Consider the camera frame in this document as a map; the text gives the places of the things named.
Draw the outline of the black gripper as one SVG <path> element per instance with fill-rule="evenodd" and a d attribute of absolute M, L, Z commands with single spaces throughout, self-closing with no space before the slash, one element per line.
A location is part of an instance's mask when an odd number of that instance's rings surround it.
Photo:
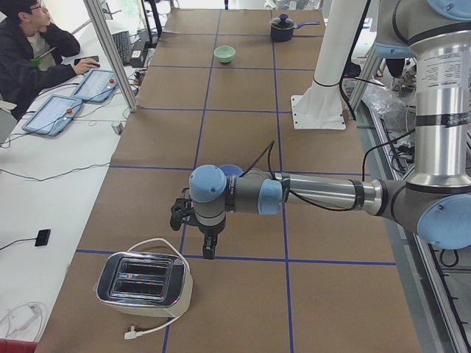
<path fill-rule="evenodd" d="M 202 247 L 203 257 L 206 260 L 213 260 L 216 254 L 216 246 L 219 234 L 225 228 L 225 220 L 216 225 L 207 226 L 199 225 L 199 231 L 204 235 L 204 243 Z"/>

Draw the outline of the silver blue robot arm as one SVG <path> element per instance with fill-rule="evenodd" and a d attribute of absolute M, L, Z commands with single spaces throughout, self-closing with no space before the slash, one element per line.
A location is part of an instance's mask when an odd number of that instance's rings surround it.
<path fill-rule="evenodd" d="M 228 176 L 200 166 L 189 191 L 204 258 L 213 258 L 228 213 L 274 215 L 294 200 L 387 218 L 440 249 L 469 246 L 470 3 L 382 1 L 375 47 L 382 57 L 417 59 L 412 174 L 361 182 L 259 170 Z"/>

